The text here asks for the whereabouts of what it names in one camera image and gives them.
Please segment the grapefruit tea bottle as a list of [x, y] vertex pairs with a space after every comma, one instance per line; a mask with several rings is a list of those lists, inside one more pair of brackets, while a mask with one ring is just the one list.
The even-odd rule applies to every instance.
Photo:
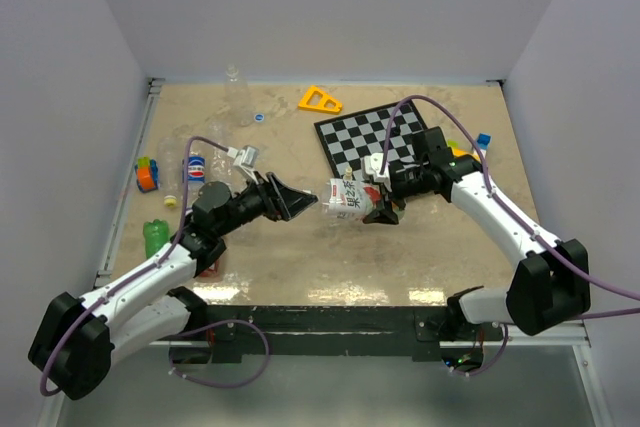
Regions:
[[342, 178], [330, 179], [320, 197], [322, 212], [338, 220], [363, 221], [382, 195], [376, 186]]

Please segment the clear Pocari bottle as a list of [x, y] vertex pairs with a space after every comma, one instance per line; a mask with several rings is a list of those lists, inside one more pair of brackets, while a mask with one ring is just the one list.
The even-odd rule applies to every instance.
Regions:
[[248, 83], [235, 64], [228, 64], [225, 74], [226, 99], [231, 107], [231, 112], [238, 125], [246, 127], [254, 119], [254, 108]]

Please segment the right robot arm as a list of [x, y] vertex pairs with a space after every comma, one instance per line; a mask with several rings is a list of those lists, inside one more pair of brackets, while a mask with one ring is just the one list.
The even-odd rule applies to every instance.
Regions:
[[487, 168], [455, 155], [440, 128], [413, 135], [411, 144], [415, 160], [403, 168], [380, 153], [363, 159], [365, 185], [375, 191], [365, 223], [396, 225], [407, 199], [438, 194], [474, 220], [514, 269], [506, 289], [478, 286], [450, 296], [443, 331], [466, 340], [497, 322], [534, 336], [590, 309], [588, 254], [579, 241], [561, 240], [502, 197]]

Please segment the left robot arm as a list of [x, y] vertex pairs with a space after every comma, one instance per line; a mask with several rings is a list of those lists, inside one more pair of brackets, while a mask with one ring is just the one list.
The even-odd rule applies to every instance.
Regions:
[[150, 343], [200, 337], [207, 305], [184, 284], [221, 257], [225, 235], [259, 217], [290, 221], [317, 201], [273, 173], [248, 182], [240, 193], [223, 182], [205, 184], [156, 254], [99, 289], [80, 297], [64, 292], [49, 303], [28, 353], [41, 372], [41, 394], [81, 399], [112, 367]]

